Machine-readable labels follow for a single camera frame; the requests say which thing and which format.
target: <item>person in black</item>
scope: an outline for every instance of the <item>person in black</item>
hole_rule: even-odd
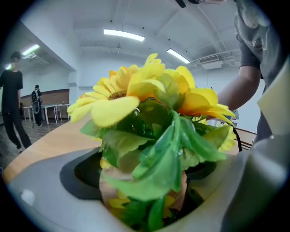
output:
[[[42,126],[42,123],[41,123],[42,97],[41,96],[42,94],[41,94],[41,91],[39,90],[39,85],[36,85],[34,88],[34,91],[31,93],[31,99],[32,99],[32,104],[33,104],[34,117],[35,117],[35,121],[38,127]]]
[[[194,4],[218,4],[224,1],[226,0],[190,0]],[[287,58],[278,33],[259,6],[251,0],[233,1],[237,5],[234,24],[241,49],[241,65],[238,77],[218,94],[219,103],[228,106],[230,110],[241,107],[254,96],[260,79],[265,81],[265,92]],[[271,134],[261,112],[255,142],[268,138]]]
[[[11,70],[5,70],[0,77],[0,88],[2,93],[2,115],[7,135],[19,152],[22,152],[13,125],[16,127],[21,142],[25,148],[31,145],[30,139],[26,134],[20,118],[20,90],[23,88],[22,73],[18,70],[20,52],[14,52],[11,57]]]

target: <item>yellow artificial flower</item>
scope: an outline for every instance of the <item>yellow artificial flower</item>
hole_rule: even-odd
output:
[[[122,210],[125,208],[124,204],[131,202],[123,193],[117,190],[118,199],[109,199],[109,204],[112,207],[110,212],[117,218],[121,218]],[[165,196],[163,207],[163,218],[170,218],[172,216],[169,206],[174,203],[175,199],[171,196]]]
[[[235,145],[235,138],[237,137],[235,135],[235,133],[233,133],[233,127],[231,126],[229,131],[228,131],[228,135],[226,140],[224,141],[224,143],[220,146],[220,148],[218,149],[220,152],[224,152],[226,150],[231,150]]]
[[[111,165],[105,158],[102,157],[100,160],[100,166],[102,169],[108,169]]]
[[[198,121],[199,120],[199,117],[193,117],[192,120],[193,121]],[[207,122],[206,119],[202,119],[202,120],[198,121],[198,123],[202,123],[204,125],[207,125],[208,124],[208,122]]]
[[[76,122],[91,112],[94,123],[99,127],[110,127],[130,114],[140,101],[150,97],[155,89],[165,91],[164,86],[152,77],[164,71],[157,54],[150,55],[144,67],[132,65],[129,68],[109,72],[109,78],[102,77],[87,92],[87,97],[78,99],[68,108],[71,121]]]
[[[81,99],[81,98],[84,98],[84,97],[86,97],[86,95],[82,94],[78,99]]]
[[[179,93],[185,94],[182,106],[178,113],[190,116],[209,115],[229,121],[224,115],[234,116],[227,106],[218,103],[217,94],[210,88],[196,88],[191,72],[184,66],[176,70],[166,69],[165,73],[170,75],[179,87]]]

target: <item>person's arm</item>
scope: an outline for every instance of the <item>person's arm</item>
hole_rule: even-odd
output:
[[[20,89],[18,90],[18,108],[20,109]]]
[[[18,90],[18,107],[20,108],[20,92],[23,89],[23,81],[22,81],[22,73],[20,72],[20,76],[17,82],[17,90]]]
[[[241,49],[241,67],[239,76],[218,93],[218,102],[235,110],[244,105],[256,93],[260,78],[260,61],[237,35]]]
[[[261,78],[259,69],[251,66],[240,67],[239,76],[218,93],[218,103],[235,110],[243,106],[256,93]]]
[[[1,77],[0,77],[0,89],[4,85],[4,75],[5,75],[5,73],[6,73],[6,70],[4,70],[4,72],[2,72]]]

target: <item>white ceiling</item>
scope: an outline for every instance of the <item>white ceiling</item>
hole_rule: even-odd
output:
[[[194,5],[184,0],[186,8],[180,8],[175,0],[50,1],[48,11],[55,27],[83,55],[121,53],[146,58],[158,53],[168,67],[175,68],[184,63],[167,53],[169,48],[189,61],[239,48],[234,28],[236,6],[230,0],[220,5]],[[104,35],[104,29],[138,34],[145,40]],[[16,29],[7,44],[2,66],[9,62],[11,52],[22,51],[33,43]],[[36,53],[46,60],[52,59],[42,49]]]
[[[10,56],[14,51],[20,51],[22,53],[33,45],[35,45],[35,43],[23,33],[21,26],[16,25],[10,32],[2,48],[0,56],[1,67],[6,68],[9,65]],[[19,67],[22,71],[36,66],[48,66],[54,61],[54,59],[42,48],[35,50],[34,54],[36,55],[34,58],[20,59]]]

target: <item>fluorescent light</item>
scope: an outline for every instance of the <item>fluorescent light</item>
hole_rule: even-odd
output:
[[[27,49],[25,52],[23,52],[22,55],[26,56],[26,55],[28,55],[29,53],[32,53],[34,50],[36,50],[38,48],[39,48],[39,46],[37,44],[33,45],[32,47]]]
[[[141,42],[143,42],[143,40],[145,39],[145,37],[143,37],[143,36],[139,36],[139,35],[128,33],[128,32],[124,32],[124,31],[115,31],[115,30],[104,29],[104,34],[116,35],[116,36],[136,39],[136,40],[139,40]]]
[[[174,55],[176,58],[182,60],[184,63],[190,63],[189,60],[185,59],[182,55],[179,55],[177,52],[175,52],[172,49],[167,50],[168,53],[170,53],[171,55]]]

